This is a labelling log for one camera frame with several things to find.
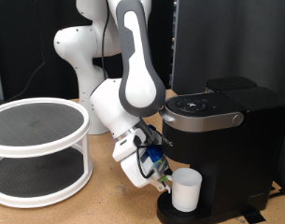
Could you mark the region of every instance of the black coffee machine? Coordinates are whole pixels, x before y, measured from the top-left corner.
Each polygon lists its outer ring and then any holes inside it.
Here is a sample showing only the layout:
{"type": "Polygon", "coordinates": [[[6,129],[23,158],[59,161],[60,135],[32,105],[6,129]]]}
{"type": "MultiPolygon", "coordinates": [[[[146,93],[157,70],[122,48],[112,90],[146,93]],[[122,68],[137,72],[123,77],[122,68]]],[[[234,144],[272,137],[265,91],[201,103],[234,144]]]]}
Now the black coffee machine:
{"type": "Polygon", "coordinates": [[[161,222],[208,224],[266,208],[285,134],[285,99],[243,77],[212,79],[207,92],[167,99],[163,151],[203,177],[196,210],[183,213],[171,195],[158,200],[161,222]]]}

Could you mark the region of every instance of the wooden table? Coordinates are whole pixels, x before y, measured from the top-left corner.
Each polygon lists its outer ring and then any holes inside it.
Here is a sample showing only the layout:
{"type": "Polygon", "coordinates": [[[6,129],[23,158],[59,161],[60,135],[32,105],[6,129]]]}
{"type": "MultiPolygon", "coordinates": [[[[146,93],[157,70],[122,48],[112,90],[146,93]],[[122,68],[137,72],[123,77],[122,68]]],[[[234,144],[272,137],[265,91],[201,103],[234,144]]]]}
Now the wooden table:
{"type": "MultiPolygon", "coordinates": [[[[174,96],[167,91],[167,98],[174,96]]],[[[147,124],[162,130],[162,119],[157,113],[145,119],[147,124]]],[[[151,185],[136,188],[123,172],[119,162],[112,158],[114,141],[110,133],[91,135],[90,153],[93,175],[88,184],[73,197],[51,206],[35,209],[16,209],[0,206],[0,224],[7,223],[153,223],[161,222],[156,216],[156,203],[161,192],[151,185]]],[[[188,167],[169,160],[173,170],[188,167]]],[[[269,200],[261,212],[265,223],[285,224],[285,196],[269,200]]],[[[243,217],[224,224],[247,223],[243,217]]]]}

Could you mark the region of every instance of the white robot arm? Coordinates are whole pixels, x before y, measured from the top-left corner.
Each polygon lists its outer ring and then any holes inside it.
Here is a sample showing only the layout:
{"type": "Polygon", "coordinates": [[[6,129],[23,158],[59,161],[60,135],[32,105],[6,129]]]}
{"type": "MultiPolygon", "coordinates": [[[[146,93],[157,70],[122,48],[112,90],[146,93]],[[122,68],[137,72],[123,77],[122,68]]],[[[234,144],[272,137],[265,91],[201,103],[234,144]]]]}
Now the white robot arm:
{"type": "Polygon", "coordinates": [[[120,34],[123,76],[103,82],[91,102],[116,139],[113,158],[121,162],[132,183],[138,188],[152,184],[158,190],[168,189],[160,180],[168,162],[159,147],[150,147],[160,145],[162,137],[142,119],[157,113],[165,99],[164,84],[150,59],[147,20],[151,1],[108,0],[108,4],[120,34]]]}
{"type": "Polygon", "coordinates": [[[106,0],[77,0],[79,13],[93,25],[59,31],[54,46],[75,68],[80,102],[91,114],[91,133],[111,131],[116,140],[113,158],[121,162],[135,186],[152,184],[158,190],[168,189],[161,181],[168,162],[160,147],[153,146],[160,145],[162,137],[142,119],[157,113],[165,99],[164,84],[150,59],[147,20],[151,0],[108,0],[111,14],[104,54],[121,52],[123,76],[105,80],[102,68],[94,66],[92,58],[101,57],[106,5],[106,0]]]}

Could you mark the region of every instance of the black curtain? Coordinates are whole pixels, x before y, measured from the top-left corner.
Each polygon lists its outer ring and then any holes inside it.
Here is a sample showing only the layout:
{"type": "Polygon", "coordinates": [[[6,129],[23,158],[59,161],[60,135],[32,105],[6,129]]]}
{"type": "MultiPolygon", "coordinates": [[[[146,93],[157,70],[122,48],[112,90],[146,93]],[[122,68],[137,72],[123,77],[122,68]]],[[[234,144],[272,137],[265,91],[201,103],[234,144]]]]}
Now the black curtain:
{"type": "MultiPolygon", "coordinates": [[[[285,97],[285,0],[179,0],[177,29],[177,94],[242,76],[285,97]]],[[[275,179],[285,188],[285,142],[275,179]]]]}
{"type": "MultiPolygon", "coordinates": [[[[92,24],[76,8],[76,0],[37,0],[44,38],[46,64],[19,97],[78,98],[78,81],[72,66],[61,59],[53,46],[58,30],[92,24]]],[[[153,0],[149,20],[152,60],[161,80],[168,85],[173,0],[153,0]]],[[[102,66],[100,59],[94,61],[102,66]]],[[[0,75],[5,100],[20,93],[31,74],[42,63],[36,0],[0,1],[0,75]]],[[[105,58],[110,77],[122,76],[121,55],[105,58]]]]}

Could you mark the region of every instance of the drip tray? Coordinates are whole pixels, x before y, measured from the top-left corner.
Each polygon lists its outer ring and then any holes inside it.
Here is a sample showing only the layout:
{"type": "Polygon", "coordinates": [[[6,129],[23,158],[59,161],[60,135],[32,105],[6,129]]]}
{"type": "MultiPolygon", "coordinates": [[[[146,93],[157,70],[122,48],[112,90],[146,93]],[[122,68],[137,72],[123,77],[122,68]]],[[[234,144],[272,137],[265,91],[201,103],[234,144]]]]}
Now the drip tray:
{"type": "Polygon", "coordinates": [[[172,194],[168,191],[161,194],[158,199],[157,216],[164,224],[192,223],[207,224],[209,223],[209,212],[198,204],[197,208],[191,212],[181,212],[172,204],[172,194]]]}
{"type": "Polygon", "coordinates": [[[83,174],[83,155],[73,147],[41,157],[3,158],[0,192],[19,198],[45,196],[66,189],[83,174]]]}

